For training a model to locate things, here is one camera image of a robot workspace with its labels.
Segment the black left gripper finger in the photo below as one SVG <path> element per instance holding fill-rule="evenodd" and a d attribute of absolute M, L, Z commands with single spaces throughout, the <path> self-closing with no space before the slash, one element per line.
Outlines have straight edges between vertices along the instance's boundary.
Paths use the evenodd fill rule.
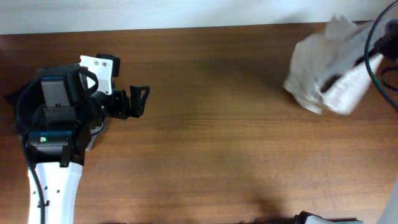
<path fill-rule="evenodd" d="M 144 114 L 147 97 L 150 93 L 150 86 L 130 86 L 130 116 L 140 118 Z"/>
<path fill-rule="evenodd" d="M 128 119 L 131 105 L 125 90 L 115 90 L 111 95 L 108 112 L 111 118 Z"/>

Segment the beige shorts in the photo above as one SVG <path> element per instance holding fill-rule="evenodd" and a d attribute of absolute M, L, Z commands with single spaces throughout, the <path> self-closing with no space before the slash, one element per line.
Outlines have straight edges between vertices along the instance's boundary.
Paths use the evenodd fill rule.
<path fill-rule="evenodd" d="M 333 16 L 322 31 L 296 44 L 284 88 L 314 113 L 351 114 L 371 85 L 363 58 L 371 27 Z"/>

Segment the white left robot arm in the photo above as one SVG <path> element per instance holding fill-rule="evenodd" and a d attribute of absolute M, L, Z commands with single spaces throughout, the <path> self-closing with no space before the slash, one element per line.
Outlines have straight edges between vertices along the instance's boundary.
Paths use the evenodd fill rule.
<path fill-rule="evenodd" d="M 29 223 L 72 223 L 85 154 L 108 118 L 143 115 L 148 86 L 116 90 L 121 60 L 82 55 L 78 63 L 39 70 L 6 96 L 28 166 Z"/>

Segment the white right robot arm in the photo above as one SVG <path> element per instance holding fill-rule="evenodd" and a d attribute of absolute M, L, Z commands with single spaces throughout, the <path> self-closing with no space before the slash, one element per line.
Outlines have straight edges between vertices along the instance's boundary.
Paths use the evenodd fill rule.
<path fill-rule="evenodd" d="M 373 46 L 377 52 L 397 63 L 397 19 L 386 24 L 384 35 Z"/>

